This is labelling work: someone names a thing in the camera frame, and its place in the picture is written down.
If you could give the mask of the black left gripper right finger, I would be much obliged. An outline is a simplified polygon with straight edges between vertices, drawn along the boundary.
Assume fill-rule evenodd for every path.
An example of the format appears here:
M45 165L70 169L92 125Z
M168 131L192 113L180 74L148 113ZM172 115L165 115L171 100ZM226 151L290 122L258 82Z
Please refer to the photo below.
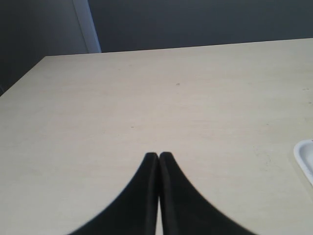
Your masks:
M165 235L252 235L209 203L182 172L174 156L159 156L160 208Z

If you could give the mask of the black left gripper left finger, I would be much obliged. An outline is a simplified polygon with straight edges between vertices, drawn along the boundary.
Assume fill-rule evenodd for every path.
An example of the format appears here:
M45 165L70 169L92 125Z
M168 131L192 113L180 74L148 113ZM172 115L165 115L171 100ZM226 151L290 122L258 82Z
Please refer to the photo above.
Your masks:
M72 235L154 235L159 196L159 159L146 153L122 192Z

